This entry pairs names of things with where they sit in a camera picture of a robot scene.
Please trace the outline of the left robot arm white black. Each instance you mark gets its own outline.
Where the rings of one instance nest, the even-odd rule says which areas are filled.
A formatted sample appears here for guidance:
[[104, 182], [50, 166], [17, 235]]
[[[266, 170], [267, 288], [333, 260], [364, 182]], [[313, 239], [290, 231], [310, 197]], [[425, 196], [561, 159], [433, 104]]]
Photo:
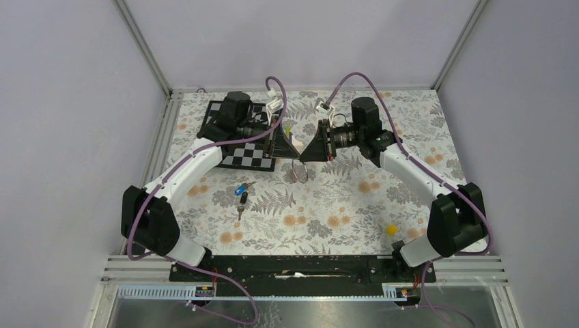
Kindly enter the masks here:
[[287, 111], [286, 92], [268, 91], [267, 103], [254, 102], [244, 92], [228, 92], [211, 108], [193, 144], [165, 172], [144, 187], [130, 186], [122, 196], [120, 232], [127, 239], [127, 254], [137, 260], [133, 244], [148, 254], [186, 264], [197, 281], [208, 278], [210, 251], [181, 233], [174, 210], [194, 182], [247, 144], [260, 144], [269, 159], [296, 159], [297, 149], [281, 128]]

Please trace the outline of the blue tag key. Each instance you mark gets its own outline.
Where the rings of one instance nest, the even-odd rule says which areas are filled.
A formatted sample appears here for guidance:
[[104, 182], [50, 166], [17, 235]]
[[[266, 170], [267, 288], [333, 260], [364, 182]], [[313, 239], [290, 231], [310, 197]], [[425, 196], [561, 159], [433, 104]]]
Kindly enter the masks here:
[[247, 192], [247, 190], [253, 186], [255, 184], [255, 182], [246, 182], [241, 184], [236, 190], [235, 190], [235, 195], [242, 195], [244, 192]]

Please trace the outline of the metal keyring with keys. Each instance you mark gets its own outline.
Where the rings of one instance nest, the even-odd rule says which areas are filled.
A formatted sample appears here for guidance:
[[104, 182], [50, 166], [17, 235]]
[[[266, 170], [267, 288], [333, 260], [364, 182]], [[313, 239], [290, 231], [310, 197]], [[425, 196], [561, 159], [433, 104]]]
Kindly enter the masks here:
[[308, 183], [309, 181], [309, 170], [306, 164], [302, 161], [292, 160], [291, 169], [294, 180], [301, 184]]

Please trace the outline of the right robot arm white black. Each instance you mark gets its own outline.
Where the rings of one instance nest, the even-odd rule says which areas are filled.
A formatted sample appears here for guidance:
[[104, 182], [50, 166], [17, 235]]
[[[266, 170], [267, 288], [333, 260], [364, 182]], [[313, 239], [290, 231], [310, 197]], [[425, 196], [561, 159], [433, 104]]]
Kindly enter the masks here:
[[394, 248], [391, 270], [395, 278], [407, 282], [419, 272], [419, 265], [454, 256], [488, 237], [480, 188], [472, 182], [444, 180], [404, 150], [397, 134], [382, 127], [374, 99], [355, 98], [352, 119], [341, 126], [333, 124], [332, 106], [319, 102], [317, 110], [327, 118], [319, 120], [314, 138], [300, 155], [301, 162], [332, 161], [338, 149], [357, 147], [364, 158], [410, 187], [430, 210], [426, 233]]

